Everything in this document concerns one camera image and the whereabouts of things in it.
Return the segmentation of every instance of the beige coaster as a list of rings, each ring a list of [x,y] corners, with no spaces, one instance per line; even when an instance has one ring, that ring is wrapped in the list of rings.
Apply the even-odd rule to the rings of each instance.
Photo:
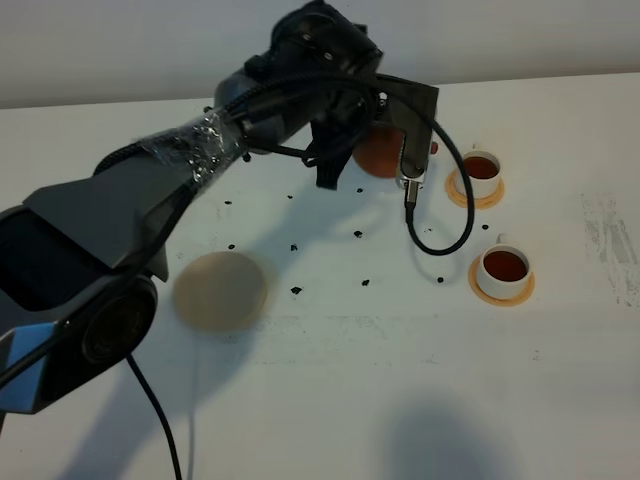
[[[211,253],[191,262],[173,286],[178,316],[208,332],[245,330],[258,319],[267,297],[267,281],[249,257]]]
[[[524,291],[517,297],[510,298],[509,300],[499,300],[497,298],[490,297],[482,290],[480,290],[478,282],[476,281],[476,271],[478,270],[479,264],[480,257],[476,258],[469,268],[469,285],[471,285],[471,290],[473,290],[473,292],[478,297],[480,297],[485,302],[490,303],[491,305],[495,305],[496,307],[515,307],[516,305],[520,305],[521,303],[529,300],[529,297],[533,294],[533,290],[536,288],[536,278],[533,275],[533,272],[531,272],[531,277],[529,277],[527,288],[525,288]]]
[[[461,194],[460,192],[458,192],[458,190],[456,190],[455,178],[456,178],[456,175],[458,174],[459,174],[458,170],[454,170],[453,172],[451,172],[451,174],[447,177],[447,181],[444,183],[444,189],[446,190],[447,194],[449,195],[449,198],[453,203],[455,203],[459,207],[466,208],[467,197]],[[498,189],[488,197],[476,198],[475,206],[478,210],[485,210],[487,208],[491,208],[494,205],[497,205],[497,203],[500,200],[502,200],[503,196],[504,196],[504,182],[502,181],[502,179],[500,179],[500,184],[498,185]]]

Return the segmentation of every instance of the white cup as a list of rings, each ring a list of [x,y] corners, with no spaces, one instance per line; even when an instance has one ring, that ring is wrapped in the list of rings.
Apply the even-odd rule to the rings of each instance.
[[[462,157],[463,160],[466,160],[467,158],[470,157],[482,157],[482,158],[486,158],[487,160],[490,160],[491,162],[493,162],[493,164],[498,167],[498,173],[495,177],[491,177],[491,178],[474,178],[471,175],[469,175],[469,178],[471,179],[471,186],[473,187],[473,198],[486,198],[489,195],[492,195],[495,193],[495,191],[498,189],[498,186],[500,185],[500,176],[502,175],[502,169],[500,168],[500,161],[492,154],[490,154],[489,152],[484,152],[482,150],[472,150],[469,153],[467,153],[464,157]],[[464,190],[464,184],[462,183],[462,175],[460,175],[460,172],[458,172],[458,174],[456,175],[455,178],[455,186],[456,186],[456,190],[461,193],[462,195],[466,195],[466,192]]]
[[[506,282],[499,280],[492,276],[484,266],[484,259],[493,252],[509,252],[519,257],[527,267],[527,274],[519,280],[513,282]],[[480,290],[489,295],[490,297],[497,298],[498,300],[508,300],[510,298],[517,297],[527,288],[531,278],[531,263],[527,255],[513,243],[506,234],[501,233],[498,235],[496,243],[487,248],[480,256],[480,262],[476,271],[476,281]]]

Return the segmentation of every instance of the plastic wrap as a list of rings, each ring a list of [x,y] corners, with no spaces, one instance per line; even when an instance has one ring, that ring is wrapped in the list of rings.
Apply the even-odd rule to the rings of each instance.
[[[224,109],[209,110],[180,126],[140,140],[165,165],[188,170],[202,190],[247,152],[242,135]]]

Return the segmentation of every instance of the white table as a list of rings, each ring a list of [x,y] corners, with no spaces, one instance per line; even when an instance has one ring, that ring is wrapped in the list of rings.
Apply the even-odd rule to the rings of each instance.
[[[206,103],[0,111],[0,207],[89,175],[104,154]],[[296,160],[237,162],[174,232],[169,267],[175,278],[233,243],[269,272],[267,315],[247,333],[195,334],[172,311],[170,281],[135,352],[185,478],[640,478],[638,112],[634,74],[443,87],[441,123],[461,150],[498,155],[506,183],[446,258],[417,252],[401,191],[353,162],[335,193]],[[434,247],[464,225],[443,191],[453,167],[446,152],[434,157],[419,198],[419,231]],[[499,232],[534,259],[536,290],[516,308],[483,303],[467,283]],[[155,413],[121,364],[34,417],[7,417],[0,478],[173,473]]]

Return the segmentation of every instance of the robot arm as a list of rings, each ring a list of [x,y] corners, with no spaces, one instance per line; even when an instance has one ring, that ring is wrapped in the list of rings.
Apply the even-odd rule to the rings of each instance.
[[[204,117],[0,213],[0,413],[36,413],[136,348],[156,309],[151,278],[168,277],[164,242],[197,192],[237,158],[298,156],[317,168],[319,187],[335,189],[354,143],[377,121],[404,130],[399,177],[421,182],[431,127],[415,108],[432,119],[437,89],[378,76],[381,57],[366,27],[311,2],[218,86]],[[306,151],[282,146],[307,124]]]

